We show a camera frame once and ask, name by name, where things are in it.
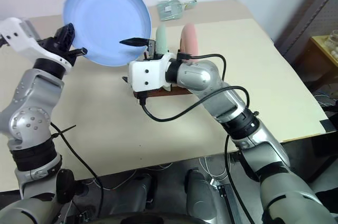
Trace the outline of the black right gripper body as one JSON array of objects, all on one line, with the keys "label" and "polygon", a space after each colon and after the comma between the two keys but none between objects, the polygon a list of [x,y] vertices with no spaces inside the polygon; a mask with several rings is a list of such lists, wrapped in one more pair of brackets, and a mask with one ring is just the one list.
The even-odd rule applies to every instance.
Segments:
[{"label": "black right gripper body", "polygon": [[164,41],[149,39],[147,51],[144,52],[144,60],[159,60],[164,55]]}]

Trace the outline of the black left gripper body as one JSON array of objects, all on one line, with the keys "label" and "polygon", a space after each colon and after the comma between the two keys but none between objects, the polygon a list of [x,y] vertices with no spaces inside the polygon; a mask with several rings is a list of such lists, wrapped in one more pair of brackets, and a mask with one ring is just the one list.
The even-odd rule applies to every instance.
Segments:
[{"label": "black left gripper body", "polygon": [[43,40],[39,40],[37,43],[45,50],[66,59],[70,63],[75,63],[76,56],[68,54],[73,40],[74,37],[66,38],[65,40],[58,40],[55,37],[49,37]]}]

